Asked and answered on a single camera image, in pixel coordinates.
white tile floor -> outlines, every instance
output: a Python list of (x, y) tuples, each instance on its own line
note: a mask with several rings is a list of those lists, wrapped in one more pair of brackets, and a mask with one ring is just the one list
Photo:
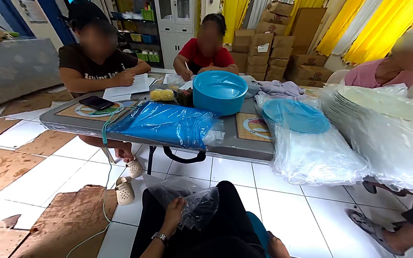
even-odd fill
[[(17, 148), (44, 131), (36, 118), (26, 116), (26, 119), (0, 135), (0, 148)], [(134, 144), (133, 149), (147, 169), (149, 147)], [(176, 154), (184, 158), (194, 156), (183, 151)], [(21, 214), (16, 228), (29, 229), (56, 193), (77, 191), (87, 184), (105, 186), (109, 169), (99, 148), (74, 138), (0, 192), (0, 220)], [(128, 171), (119, 161), (112, 166), (108, 188), (114, 187), (121, 175), (128, 175)], [(154, 154), (152, 175), (163, 179), (189, 176), (203, 187), (215, 186), (221, 180), (231, 181), (245, 209), (262, 219), (266, 228), (285, 243), (290, 254), (300, 258), (392, 258), (348, 219), (345, 209), (358, 210), (390, 227), (391, 222), (402, 220), (401, 211), (411, 204), (409, 197), (396, 198), (381, 189), (372, 195), (361, 185), (290, 185), (273, 175), (266, 165), (216, 157), (180, 164), (167, 158), (161, 148)], [(141, 216), (141, 195), (146, 188), (142, 177), (133, 180), (132, 185), (135, 201), (119, 205), (112, 218), (125, 225), (114, 223), (109, 227), (99, 257), (127, 258), (131, 252)], [(413, 258), (413, 249), (405, 257)]]

pink shirt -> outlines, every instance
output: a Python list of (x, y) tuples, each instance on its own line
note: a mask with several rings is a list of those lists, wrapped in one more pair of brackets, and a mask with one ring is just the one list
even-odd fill
[(413, 85), (413, 72), (401, 71), (396, 77), (384, 85), (375, 79), (375, 72), (384, 58), (362, 63), (345, 75), (345, 85), (364, 88), (378, 88), (386, 85), (405, 83), (408, 88)]

wristwatch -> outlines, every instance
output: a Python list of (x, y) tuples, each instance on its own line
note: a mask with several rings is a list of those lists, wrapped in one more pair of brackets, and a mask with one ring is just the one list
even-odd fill
[(154, 235), (151, 237), (151, 239), (154, 239), (154, 238), (160, 238), (160, 240), (162, 240), (165, 246), (168, 245), (168, 237), (165, 234), (155, 232)]

beige crocs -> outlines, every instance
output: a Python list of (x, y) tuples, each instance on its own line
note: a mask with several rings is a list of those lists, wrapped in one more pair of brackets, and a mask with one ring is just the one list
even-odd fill
[(119, 177), (116, 181), (116, 195), (118, 197), (118, 203), (122, 205), (130, 204), (135, 199), (135, 192), (133, 191), (130, 181), (131, 177)]
[(143, 167), (141, 167), (136, 157), (132, 161), (127, 162), (125, 166), (128, 168), (131, 178), (137, 178), (143, 174)]

white cabinet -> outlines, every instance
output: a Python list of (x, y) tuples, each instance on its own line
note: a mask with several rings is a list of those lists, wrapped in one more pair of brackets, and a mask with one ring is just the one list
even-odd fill
[(155, 0), (160, 42), (165, 68), (173, 69), (173, 60), (197, 28), (196, 0)]

